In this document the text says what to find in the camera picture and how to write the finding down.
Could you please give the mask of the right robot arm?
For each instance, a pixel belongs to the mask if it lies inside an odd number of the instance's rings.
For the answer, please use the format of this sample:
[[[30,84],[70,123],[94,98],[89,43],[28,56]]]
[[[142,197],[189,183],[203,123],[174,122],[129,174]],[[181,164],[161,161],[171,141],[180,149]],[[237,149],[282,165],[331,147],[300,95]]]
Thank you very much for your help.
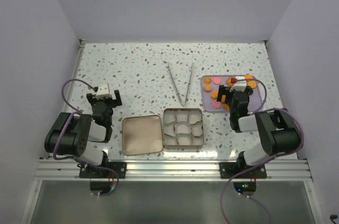
[[[298,152],[304,146],[304,132],[299,122],[286,110],[272,108],[249,113],[250,87],[237,90],[220,85],[217,101],[225,98],[229,108],[230,127],[236,133],[257,131],[260,142],[239,153],[236,164],[230,168],[232,174],[249,177],[255,168],[276,157]]]

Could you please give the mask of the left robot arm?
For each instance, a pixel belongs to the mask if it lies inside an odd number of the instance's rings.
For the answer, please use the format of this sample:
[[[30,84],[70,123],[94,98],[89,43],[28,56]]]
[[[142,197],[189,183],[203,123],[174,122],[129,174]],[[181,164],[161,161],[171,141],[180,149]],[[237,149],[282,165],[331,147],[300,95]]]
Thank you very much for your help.
[[[91,114],[60,113],[45,138],[45,151],[55,160],[73,159],[80,168],[100,178],[113,172],[107,154],[87,143],[110,141],[113,109],[122,105],[118,90],[114,91],[114,96],[106,86],[99,86],[94,94],[86,96],[92,107]]]

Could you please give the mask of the pink round cookie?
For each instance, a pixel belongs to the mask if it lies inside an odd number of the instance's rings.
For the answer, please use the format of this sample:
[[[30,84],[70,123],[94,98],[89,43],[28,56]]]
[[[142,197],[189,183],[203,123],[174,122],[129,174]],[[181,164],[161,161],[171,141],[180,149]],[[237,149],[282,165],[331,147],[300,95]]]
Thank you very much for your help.
[[[215,109],[219,109],[219,108],[221,107],[221,103],[218,102],[218,101],[214,101],[214,102],[212,103],[212,106],[213,106]]]

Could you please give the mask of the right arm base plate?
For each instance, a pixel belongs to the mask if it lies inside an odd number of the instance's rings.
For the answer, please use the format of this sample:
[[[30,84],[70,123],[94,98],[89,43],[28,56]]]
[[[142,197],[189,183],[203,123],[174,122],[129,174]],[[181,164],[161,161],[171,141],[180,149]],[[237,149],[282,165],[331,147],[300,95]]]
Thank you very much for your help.
[[[266,168],[264,165],[253,169],[251,166],[239,166],[235,162],[220,162],[219,173],[221,179],[230,179],[236,174],[240,173],[237,178],[267,178]]]

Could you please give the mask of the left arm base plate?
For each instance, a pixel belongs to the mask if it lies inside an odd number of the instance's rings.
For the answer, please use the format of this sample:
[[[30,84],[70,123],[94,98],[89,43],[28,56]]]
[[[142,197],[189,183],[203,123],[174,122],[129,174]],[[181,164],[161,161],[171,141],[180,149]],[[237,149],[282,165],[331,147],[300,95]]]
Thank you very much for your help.
[[[116,172],[114,177],[124,179],[127,171],[127,163],[125,162],[108,162],[103,168],[90,167],[85,164],[77,164],[80,168],[79,178],[109,178],[112,170]]]

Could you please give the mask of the metal tongs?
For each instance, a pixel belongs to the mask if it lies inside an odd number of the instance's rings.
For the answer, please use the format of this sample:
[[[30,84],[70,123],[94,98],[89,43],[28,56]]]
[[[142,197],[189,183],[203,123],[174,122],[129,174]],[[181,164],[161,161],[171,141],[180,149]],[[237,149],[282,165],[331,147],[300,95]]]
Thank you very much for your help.
[[[193,76],[192,62],[167,62],[169,76],[172,81],[175,94],[182,107],[186,106]]]

